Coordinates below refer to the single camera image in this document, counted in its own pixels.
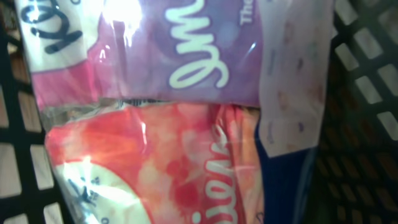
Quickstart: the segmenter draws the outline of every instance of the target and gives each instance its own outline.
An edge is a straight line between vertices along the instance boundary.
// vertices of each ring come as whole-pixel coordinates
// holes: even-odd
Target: purple package
[[[18,0],[39,108],[99,98],[259,106],[256,4]]]

